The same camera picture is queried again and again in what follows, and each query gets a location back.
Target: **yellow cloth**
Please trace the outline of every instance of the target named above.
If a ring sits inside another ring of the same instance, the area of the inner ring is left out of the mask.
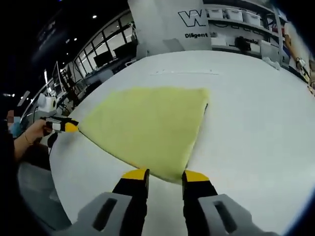
[[[207,103],[208,91],[203,88],[132,88],[110,94],[79,129],[122,161],[177,181],[188,163]]]

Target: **white tabletop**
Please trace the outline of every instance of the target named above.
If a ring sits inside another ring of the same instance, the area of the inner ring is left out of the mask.
[[[265,231],[285,233],[315,186],[315,99],[305,83],[252,57],[189,51],[144,58],[103,83],[70,115],[82,121],[109,93],[134,86],[208,88],[210,103],[187,169],[249,210]],[[50,156],[71,222],[134,168],[81,133],[63,133]],[[182,187],[150,176],[145,236],[187,235]]]

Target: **black object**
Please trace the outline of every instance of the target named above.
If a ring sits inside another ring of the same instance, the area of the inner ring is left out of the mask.
[[[187,173],[182,175],[184,217],[188,236],[210,236],[208,224],[198,198],[215,196],[217,191],[211,182],[188,181]]]
[[[57,137],[58,137],[58,133],[55,132],[55,133],[53,133],[53,134],[48,138],[48,140],[47,140],[47,146],[48,146],[49,148],[53,148],[53,145],[54,145],[54,143],[55,143]]]
[[[144,219],[147,215],[147,198],[149,192],[149,173],[147,169],[143,179],[130,179],[122,177],[116,184],[113,193],[132,196],[125,213],[121,236],[141,236]]]
[[[89,85],[86,88],[85,94],[82,97],[82,101],[89,96],[95,89],[97,89],[100,85],[102,84],[102,82],[100,80],[95,81],[93,84]]]
[[[251,44],[246,41],[244,37],[237,37],[234,41],[235,47],[237,47],[242,53],[251,50]]]
[[[107,51],[105,53],[102,53],[96,57],[94,57],[94,61],[96,63],[96,66],[98,68],[102,67],[103,65],[105,65],[106,63],[109,63],[110,61],[113,60],[113,56],[110,53],[110,51]]]
[[[53,124],[51,122],[46,122],[46,127],[49,129],[53,129]],[[44,136],[47,136],[50,134],[45,128],[43,129]]]
[[[116,57],[123,59],[126,57],[135,57],[137,54],[137,43],[129,42],[114,50]]]
[[[207,107],[208,107],[208,103],[207,103],[207,105],[205,107],[205,112],[203,114],[206,114]]]
[[[69,118],[69,117],[55,117],[55,116],[51,116],[52,119],[55,119],[55,120],[59,120],[61,122],[69,122],[69,123],[72,123],[74,124],[75,126],[77,126],[79,124],[79,122],[77,122],[76,120],[73,120],[72,118]]]

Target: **logo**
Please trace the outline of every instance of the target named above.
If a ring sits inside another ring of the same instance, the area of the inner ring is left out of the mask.
[[[196,24],[199,26],[206,26],[201,24],[202,9],[200,12],[197,10],[190,10],[189,12],[180,11],[178,12],[178,15],[181,17],[187,27],[195,27]]]
[[[208,37],[207,33],[185,33],[186,38],[203,38],[203,37]]]

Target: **human hand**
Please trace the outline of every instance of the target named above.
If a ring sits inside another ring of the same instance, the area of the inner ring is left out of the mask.
[[[46,127],[46,121],[43,119],[36,120],[26,131],[25,136],[30,143],[44,136],[44,131],[50,133],[52,130]]]

